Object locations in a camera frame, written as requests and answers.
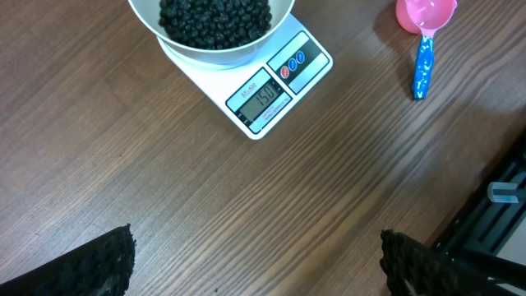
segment blue scoop handle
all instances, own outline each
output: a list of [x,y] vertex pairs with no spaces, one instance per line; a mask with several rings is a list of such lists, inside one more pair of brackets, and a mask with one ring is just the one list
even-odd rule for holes
[[420,41],[420,48],[418,49],[417,62],[414,69],[413,91],[414,99],[425,99],[427,90],[431,83],[431,72],[435,65],[435,57],[433,55],[433,38],[429,36],[422,36]]

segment digital number reading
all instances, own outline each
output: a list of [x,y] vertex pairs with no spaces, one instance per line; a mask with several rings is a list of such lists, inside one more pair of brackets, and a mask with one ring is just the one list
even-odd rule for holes
[[248,102],[241,107],[241,113],[251,121],[272,104],[278,97],[278,92],[271,85],[263,86]]

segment scale button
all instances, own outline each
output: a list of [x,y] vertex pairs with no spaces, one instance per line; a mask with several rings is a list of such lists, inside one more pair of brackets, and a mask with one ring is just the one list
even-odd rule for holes
[[298,60],[298,63],[305,62],[305,53],[299,51],[298,53],[296,53],[296,59]]
[[290,71],[296,71],[298,69],[298,62],[296,62],[295,59],[291,58],[290,61],[288,61],[288,68]]
[[288,67],[287,66],[281,67],[281,77],[283,77],[283,79],[287,79],[289,75],[290,75],[290,71],[288,70]]

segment red button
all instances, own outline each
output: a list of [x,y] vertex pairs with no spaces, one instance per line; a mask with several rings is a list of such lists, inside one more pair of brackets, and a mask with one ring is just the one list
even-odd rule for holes
[[288,75],[290,75],[290,71],[288,70],[288,67],[287,67],[287,66],[283,66],[283,67],[281,67],[281,76],[282,76],[284,79],[287,79],[287,78],[288,78]]

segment digital kitchen scale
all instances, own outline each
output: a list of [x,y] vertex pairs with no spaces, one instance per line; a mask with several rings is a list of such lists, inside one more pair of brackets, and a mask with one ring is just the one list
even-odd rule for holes
[[168,57],[252,140],[265,136],[332,68],[333,60],[292,15],[250,61],[224,69],[184,57],[161,39]]

